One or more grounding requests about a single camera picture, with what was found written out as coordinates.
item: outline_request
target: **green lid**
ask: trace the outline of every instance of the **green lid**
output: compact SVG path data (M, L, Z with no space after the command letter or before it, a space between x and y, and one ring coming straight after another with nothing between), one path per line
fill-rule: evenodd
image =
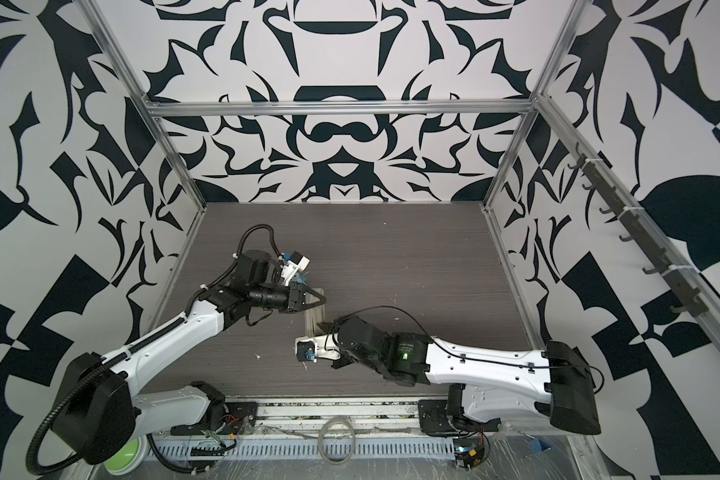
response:
M129 466L135 459L136 454L139 452L140 442L138 438L134 438L127 444L125 444L118 453L110 457L109 460L104 462L104 466L110 472L117 472Z

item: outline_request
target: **black and white patterned wall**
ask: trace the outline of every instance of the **black and white patterned wall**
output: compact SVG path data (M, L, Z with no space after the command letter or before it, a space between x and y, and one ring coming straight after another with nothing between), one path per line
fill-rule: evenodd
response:
M570 0L105 0L154 101L528 98ZM515 114L184 118L208 201L482 200Z
M195 214L77 7L0 0L0 478L67 363L138 337Z
M482 200L519 114L164 119L207 201Z
M720 2L594 4L552 99L720 294ZM720 478L720 353L573 162L538 120L493 206L533 320L605 372L612 475Z

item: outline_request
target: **dark wood grain surface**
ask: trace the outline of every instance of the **dark wood grain surface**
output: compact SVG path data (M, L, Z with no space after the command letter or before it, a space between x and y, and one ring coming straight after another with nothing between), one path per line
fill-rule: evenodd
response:
M184 308L198 285L232 261L242 233L268 223L278 247L311 263L309 285L323 288L330 320L374 305L396 305L433 336L470 346L526 350L520 317L476 203L210 204L161 321ZM270 250L266 230L246 249ZM384 309L361 317L379 328L417 332L404 314ZM446 391L385 382L360 365L298 362L293 343L304 314L279 314L254 327L240 321L162 371L147 391L205 380L232 396L384 396Z

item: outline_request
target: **patterned wallpaper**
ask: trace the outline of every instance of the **patterned wallpaper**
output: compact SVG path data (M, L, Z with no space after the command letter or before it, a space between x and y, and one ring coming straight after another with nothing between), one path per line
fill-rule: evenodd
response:
M527 98L570 3L99 1L161 101Z
M208 201L482 200L518 114L167 118Z
M720 1L595 0L552 99L720 294ZM541 119L494 212L534 321L604 370L618 478L720 478L720 353Z
M139 336L195 213L77 7L0 0L0 478L67 363Z

